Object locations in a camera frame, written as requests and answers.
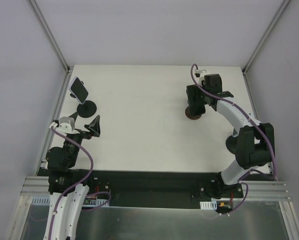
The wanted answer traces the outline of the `brown-base black phone stand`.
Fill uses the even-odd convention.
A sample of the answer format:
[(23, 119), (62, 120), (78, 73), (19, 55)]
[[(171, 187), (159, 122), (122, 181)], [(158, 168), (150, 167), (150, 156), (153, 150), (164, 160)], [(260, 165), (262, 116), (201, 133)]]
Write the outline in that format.
[(190, 120), (198, 120), (202, 117), (203, 114), (202, 113), (201, 114), (198, 114), (198, 113), (192, 114), (191, 113), (191, 108), (188, 106), (185, 109), (185, 115)]

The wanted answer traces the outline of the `black round-base phone stand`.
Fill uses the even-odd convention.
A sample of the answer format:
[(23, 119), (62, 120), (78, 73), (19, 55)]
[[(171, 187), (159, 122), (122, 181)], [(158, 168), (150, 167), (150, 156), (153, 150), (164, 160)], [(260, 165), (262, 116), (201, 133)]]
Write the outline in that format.
[(81, 118), (90, 118), (96, 113), (97, 105), (93, 101), (88, 100), (87, 98), (84, 104), (80, 104), (78, 102), (76, 111)]

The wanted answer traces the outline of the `lavender case smartphone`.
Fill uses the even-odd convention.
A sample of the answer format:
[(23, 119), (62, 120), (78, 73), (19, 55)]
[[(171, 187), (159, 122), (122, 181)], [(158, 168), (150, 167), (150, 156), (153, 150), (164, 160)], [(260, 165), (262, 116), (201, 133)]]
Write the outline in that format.
[(69, 83), (68, 90), (80, 104), (84, 104), (89, 95), (89, 92), (85, 88), (83, 82), (78, 77), (74, 77), (72, 79)]

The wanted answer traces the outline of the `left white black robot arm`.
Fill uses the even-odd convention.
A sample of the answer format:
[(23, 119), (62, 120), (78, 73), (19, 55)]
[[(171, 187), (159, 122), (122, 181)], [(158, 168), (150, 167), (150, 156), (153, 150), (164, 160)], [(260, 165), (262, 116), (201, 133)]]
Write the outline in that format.
[[(73, 240), (80, 210), (87, 195), (95, 190), (95, 182), (90, 179), (94, 169), (92, 155), (82, 146), (83, 140), (101, 135), (100, 116), (84, 125), (84, 130), (75, 127), (78, 113), (54, 120), (50, 130), (64, 139), (61, 147), (54, 146), (46, 153), (48, 177), (49, 212), (44, 233), (45, 240)], [(79, 152), (86, 154), (90, 161), (87, 173), (74, 169)]]

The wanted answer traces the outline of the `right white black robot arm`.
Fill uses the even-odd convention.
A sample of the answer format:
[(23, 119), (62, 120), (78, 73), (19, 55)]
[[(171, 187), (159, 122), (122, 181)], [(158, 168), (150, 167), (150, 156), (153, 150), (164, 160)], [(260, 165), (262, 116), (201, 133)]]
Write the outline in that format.
[(191, 77), (201, 82), (195, 81), (193, 85), (186, 87), (188, 106), (185, 115), (191, 120), (197, 120), (206, 113), (206, 106), (210, 106), (233, 127), (232, 135), (226, 140), (226, 147), (234, 154), (235, 159), (205, 187), (205, 193), (209, 197), (224, 198), (248, 174), (274, 162), (274, 127), (270, 123), (260, 122), (244, 111), (236, 103), (234, 95), (223, 90), (219, 74), (195, 70)]

